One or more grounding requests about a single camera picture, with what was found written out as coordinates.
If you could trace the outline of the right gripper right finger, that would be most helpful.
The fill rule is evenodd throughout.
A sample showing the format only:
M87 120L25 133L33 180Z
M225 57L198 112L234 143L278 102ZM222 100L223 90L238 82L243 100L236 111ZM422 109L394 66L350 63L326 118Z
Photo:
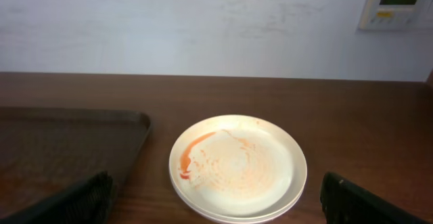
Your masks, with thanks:
M428 224L333 172L323 177L320 203L327 224Z

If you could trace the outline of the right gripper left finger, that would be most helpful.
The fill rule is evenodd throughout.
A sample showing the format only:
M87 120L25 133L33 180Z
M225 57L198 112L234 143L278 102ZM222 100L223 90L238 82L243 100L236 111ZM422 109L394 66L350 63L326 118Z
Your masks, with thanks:
M1 224L104 224L113 197L113 178L100 172L2 219Z

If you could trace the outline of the cream white plate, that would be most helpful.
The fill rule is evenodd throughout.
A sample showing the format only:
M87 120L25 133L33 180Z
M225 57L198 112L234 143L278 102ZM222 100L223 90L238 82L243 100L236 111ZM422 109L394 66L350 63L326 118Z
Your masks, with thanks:
M168 159L170 180L237 201L262 199L293 179L307 180L303 151L286 131L245 115L207 118L186 129Z

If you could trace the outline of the pinkish white plate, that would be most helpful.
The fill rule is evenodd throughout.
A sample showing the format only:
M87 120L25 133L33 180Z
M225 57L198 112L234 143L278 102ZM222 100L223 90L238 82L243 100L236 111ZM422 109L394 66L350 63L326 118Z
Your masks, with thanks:
M305 187L305 182L293 179L287 188L276 188L283 191L282 195L274 190L260 200L237 201L209 191L182 188L175 180L171 183L182 201L199 215L216 223L233 224L266 223L282 216L294 207Z

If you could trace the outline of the brown serving tray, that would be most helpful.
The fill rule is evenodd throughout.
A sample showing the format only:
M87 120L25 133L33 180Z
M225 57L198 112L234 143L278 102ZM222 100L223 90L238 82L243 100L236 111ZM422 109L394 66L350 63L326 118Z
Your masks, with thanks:
M105 171L123 187L150 132L142 112L1 108L1 218Z

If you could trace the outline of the white wall control panel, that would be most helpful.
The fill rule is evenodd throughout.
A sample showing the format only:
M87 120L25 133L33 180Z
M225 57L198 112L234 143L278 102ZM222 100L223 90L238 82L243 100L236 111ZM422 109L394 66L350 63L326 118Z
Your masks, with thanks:
M432 0L366 0L358 27L373 31L432 29Z

